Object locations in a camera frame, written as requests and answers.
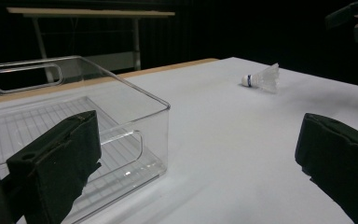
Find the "shuttlecock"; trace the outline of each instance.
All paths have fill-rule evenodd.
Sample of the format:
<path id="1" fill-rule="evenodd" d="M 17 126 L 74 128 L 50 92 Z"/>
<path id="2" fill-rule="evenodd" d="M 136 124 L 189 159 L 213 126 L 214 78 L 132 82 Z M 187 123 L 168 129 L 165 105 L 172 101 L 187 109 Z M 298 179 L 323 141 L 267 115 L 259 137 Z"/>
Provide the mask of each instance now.
<path id="1" fill-rule="evenodd" d="M 246 87 L 258 87 L 263 91 L 276 93 L 278 91 L 279 65 L 277 63 L 254 75 L 246 75 L 242 78 L 242 85 Z"/>

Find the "white table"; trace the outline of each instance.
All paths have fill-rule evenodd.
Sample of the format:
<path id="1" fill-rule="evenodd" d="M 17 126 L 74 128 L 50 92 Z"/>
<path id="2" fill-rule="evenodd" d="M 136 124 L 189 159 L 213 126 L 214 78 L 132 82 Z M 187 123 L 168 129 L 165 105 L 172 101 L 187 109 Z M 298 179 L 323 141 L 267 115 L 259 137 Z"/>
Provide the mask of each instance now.
<path id="1" fill-rule="evenodd" d="M 172 106 L 168 172 L 87 223 L 352 223 L 295 150 L 305 113 L 358 130 L 358 86 L 283 68 L 278 94 L 240 85 L 266 67 L 229 58 L 127 78 Z"/>

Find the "badminton shuttlecock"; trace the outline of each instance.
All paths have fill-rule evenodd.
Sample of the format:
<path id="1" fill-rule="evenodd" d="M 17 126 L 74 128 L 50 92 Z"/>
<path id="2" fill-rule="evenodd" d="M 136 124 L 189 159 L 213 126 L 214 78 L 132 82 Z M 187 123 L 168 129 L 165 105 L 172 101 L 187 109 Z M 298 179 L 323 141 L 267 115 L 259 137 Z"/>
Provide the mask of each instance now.
<path id="1" fill-rule="evenodd" d="M 242 78 L 242 85 L 258 87 L 263 91 L 276 93 L 278 91 L 279 65 L 277 63 L 254 75 Z"/>

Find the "clear plastic bin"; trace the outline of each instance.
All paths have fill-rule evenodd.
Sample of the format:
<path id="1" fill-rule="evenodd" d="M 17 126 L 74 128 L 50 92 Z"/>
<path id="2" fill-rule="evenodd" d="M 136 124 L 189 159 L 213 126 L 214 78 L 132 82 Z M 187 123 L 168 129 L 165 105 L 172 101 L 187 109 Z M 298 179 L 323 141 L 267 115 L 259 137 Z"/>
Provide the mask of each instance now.
<path id="1" fill-rule="evenodd" d="M 47 82 L 10 90 L 10 75 L 41 73 Z M 170 105 L 82 57 L 0 64 L 0 177 L 6 159 L 61 120 L 96 110 L 100 167 L 63 223 L 79 222 L 163 175 Z"/>

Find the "black backdrop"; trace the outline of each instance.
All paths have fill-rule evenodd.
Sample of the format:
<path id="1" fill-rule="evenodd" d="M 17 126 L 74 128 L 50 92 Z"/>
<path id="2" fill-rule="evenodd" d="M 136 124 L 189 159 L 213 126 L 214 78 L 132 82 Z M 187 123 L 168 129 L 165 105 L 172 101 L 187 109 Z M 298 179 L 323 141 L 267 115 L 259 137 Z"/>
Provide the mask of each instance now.
<path id="1" fill-rule="evenodd" d="M 358 85 L 358 44 L 352 37 L 354 23 L 327 31 L 324 17 L 351 1 L 235 1 L 235 0 L 130 0 L 130 1 L 0 1 L 0 63 L 40 58 L 34 27 L 29 19 L 6 12 L 12 7 L 92 7 L 112 9 L 172 10 L 168 20 L 140 21 L 143 68 L 181 63 L 202 58 L 239 57 L 319 77 Z M 72 29 L 69 21 L 49 26 Z M 106 29 L 130 23 L 95 20 L 84 26 Z M 63 36 L 47 37 L 51 56 L 103 53 L 131 47 L 129 35 L 95 35 L 85 46 L 77 36 L 75 46 Z"/>

